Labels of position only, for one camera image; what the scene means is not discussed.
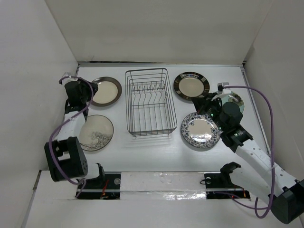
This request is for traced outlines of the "brown rimmed cream plate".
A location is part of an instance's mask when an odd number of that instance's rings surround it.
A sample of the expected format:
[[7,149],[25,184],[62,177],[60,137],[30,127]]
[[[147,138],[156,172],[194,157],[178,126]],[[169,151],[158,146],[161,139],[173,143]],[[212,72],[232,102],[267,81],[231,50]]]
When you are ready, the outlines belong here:
[[92,105],[104,107],[115,103],[122,94],[122,86],[118,80],[104,76],[96,78],[92,83],[98,85]]

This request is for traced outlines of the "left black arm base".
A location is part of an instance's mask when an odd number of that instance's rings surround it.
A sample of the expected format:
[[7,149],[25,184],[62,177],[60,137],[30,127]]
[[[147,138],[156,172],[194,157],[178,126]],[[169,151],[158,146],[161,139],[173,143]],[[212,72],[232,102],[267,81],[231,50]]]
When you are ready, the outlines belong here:
[[81,190],[80,185],[76,190],[76,198],[80,200],[119,200],[120,199],[120,172],[106,172],[105,181],[97,183],[97,179],[87,180],[85,187]]

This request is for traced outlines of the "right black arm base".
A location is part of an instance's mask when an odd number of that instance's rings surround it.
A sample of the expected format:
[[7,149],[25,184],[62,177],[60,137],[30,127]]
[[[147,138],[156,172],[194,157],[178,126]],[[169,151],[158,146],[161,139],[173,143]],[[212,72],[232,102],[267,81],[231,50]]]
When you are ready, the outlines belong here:
[[[204,173],[203,179],[200,181],[201,185],[205,186],[205,189],[236,189],[241,188],[240,186],[225,183],[221,179],[219,172],[215,173]],[[208,200],[223,200],[223,199],[250,199],[250,193],[247,190],[244,191],[207,191]]]

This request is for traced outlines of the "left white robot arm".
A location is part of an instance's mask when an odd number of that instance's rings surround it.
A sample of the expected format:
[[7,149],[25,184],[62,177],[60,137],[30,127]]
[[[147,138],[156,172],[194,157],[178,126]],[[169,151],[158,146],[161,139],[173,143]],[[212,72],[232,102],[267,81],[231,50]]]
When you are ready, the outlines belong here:
[[88,164],[78,137],[87,121],[89,106],[98,85],[77,76],[64,76],[59,83],[64,86],[67,95],[64,121],[44,146],[47,164],[54,182],[68,181],[73,185],[82,185],[88,174]]

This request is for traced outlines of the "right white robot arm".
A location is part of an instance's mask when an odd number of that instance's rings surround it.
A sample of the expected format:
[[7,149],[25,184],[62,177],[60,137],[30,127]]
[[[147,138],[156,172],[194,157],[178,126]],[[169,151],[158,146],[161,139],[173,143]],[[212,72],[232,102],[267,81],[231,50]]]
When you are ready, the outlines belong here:
[[252,135],[240,124],[243,115],[234,102],[222,102],[220,96],[211,93],[203,98],[192,98],[198,114],[206,114],[222,131],[223,143],[245,160],[260,176],[249,179],[249,173],[235,162],[224,165],[219,175],[225,187],[236,184],[252,192],[265,203],[270,203],[273,215],[289,224],[304,212],[304,182],[285,172],[258,147]]

